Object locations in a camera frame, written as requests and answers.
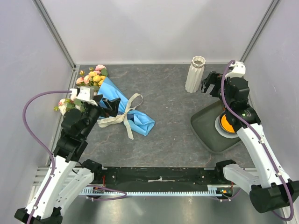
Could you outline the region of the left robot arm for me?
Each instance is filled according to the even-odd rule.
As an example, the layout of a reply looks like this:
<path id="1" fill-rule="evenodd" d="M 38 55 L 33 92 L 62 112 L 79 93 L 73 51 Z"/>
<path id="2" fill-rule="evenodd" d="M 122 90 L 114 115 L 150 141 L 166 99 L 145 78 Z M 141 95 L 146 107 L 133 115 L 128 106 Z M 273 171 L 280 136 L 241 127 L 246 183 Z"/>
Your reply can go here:
<path id="1" fill-rule="evenodd" d="M 60 224 L 80 192 L 88 184 L 102 180 L 102 165 L 86 160 L 70 183 L 64 186 L 86 149 L 87 137 L 98 118 L 116 117 L 121 100 L 87 94 L 79 101 L 83 111 L 72 108 L 64 114 L 60 138 L 54 152 L 50 153 L 50 168 L 38 192 L 25 208 L 18 209 L 14 215 L 24 224 Z"/>

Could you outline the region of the blue wrapping paper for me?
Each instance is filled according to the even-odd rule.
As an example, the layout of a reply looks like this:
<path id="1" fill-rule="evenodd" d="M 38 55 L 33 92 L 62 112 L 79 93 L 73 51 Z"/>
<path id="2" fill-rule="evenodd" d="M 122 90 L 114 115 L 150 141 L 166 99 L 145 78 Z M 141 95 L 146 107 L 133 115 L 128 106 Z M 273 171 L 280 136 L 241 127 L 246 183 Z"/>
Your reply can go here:
<path id="1" fill-rule="evenodd" d="M 101 85 L 98 94 L 102 94 L 104 98 L 109 100 L 120 98 L 118 114 L 116 117 L 99 118 L 98 125 L 101 128 L 109 125 L 123 123 L 129 139 L 133 139 L 133 132 L 143 136 L 148 135 L 149 131 L 153 128 L 155 121 L 143 112 L 138 111 L 136 108 L 141 104 L 135 104 L 140 99 L 143 102 L 143 96 L 139 93 L 133 94 L 130 98 L 126 96 L 114 85 L 114 83 L 106 78 Z"/>

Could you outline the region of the artificial flower bouquet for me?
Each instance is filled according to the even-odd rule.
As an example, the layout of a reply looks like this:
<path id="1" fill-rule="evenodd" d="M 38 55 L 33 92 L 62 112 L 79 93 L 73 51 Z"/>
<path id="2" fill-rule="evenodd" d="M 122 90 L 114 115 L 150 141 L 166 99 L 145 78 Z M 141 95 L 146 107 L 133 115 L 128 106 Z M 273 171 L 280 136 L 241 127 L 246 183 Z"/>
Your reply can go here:
<path id="1" fill-rule="evenodd" d="M 94 94 L 97 95 L 98 90 L 103 84 L 104 80 L 108 76 L 106 67 L 102 64 L 98 64 L 95 68 L 89 68 L 89 73 L 85 73 L 83 70 L 79 72 L 79 78 L 76 80 L 78 88 L 81 86 L 88 86 L 94 89 Z M 54 111 L 60 111 L 64 115 L 71 109 L 78 109 L 83 112 L 83 102 L 77 100 L 76 95 L 70 95 L 69 98 L 63 98 L 58 102 L 58 105 L 54 107 Z"/>

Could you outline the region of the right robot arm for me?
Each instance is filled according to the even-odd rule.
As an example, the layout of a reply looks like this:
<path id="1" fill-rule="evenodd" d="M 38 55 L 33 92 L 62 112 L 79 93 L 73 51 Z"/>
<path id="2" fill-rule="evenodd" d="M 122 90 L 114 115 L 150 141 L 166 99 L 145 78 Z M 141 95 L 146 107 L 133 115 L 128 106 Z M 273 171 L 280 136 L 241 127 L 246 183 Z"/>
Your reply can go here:
<path id="1" fill-rule="evenodd" d="M 222 112 L 215 120 L 217 132 L 225 138 L 238 137 L 243 142 L 258 174 L 252 175 L 232 160 L 222 161 L 216 164 L 215 180 L 236 184 L 249 195 L 259 213 L 289 207 L 292 217 L 294 202 L 299 197 L 299 182 L 291 180 L 275 157 L 261 120 L 248 103 L 248 81 L 211 71 L 201 82 L 201 92 L 206 92 L 211 85 L 210 95 L 222 103 Z"/>

